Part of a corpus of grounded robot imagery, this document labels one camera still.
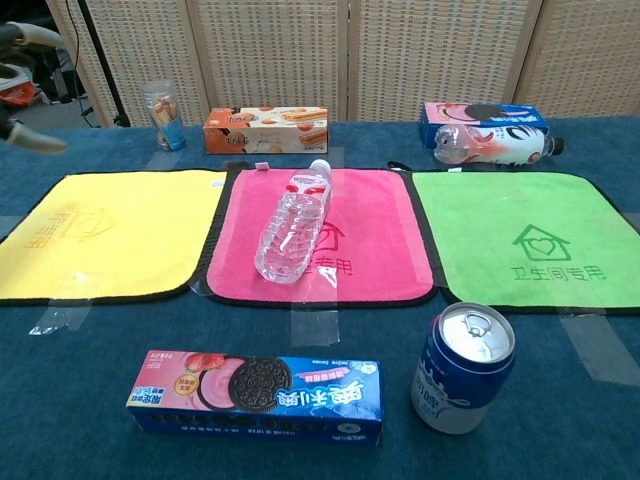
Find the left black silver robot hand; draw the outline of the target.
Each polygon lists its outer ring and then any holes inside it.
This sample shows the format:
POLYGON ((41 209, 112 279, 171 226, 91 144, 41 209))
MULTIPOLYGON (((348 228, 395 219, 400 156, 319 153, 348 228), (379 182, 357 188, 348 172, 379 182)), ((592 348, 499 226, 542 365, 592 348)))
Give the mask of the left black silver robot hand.
MULTIPOLYGON (((18 22, 1 24, 1 79, 14 79, 20 75, 17 67, 29 67, 33 59, 21 49, 36 45, 46 48, 62 48, 62 37, 49 29, 18 22)), ((42 135, 30 130, 21 123, 9 119, 6 113, 1 114, 1 140, 24 150, 44 154, 59 154, 66 150, 67 144, 51 136, 42 135)))

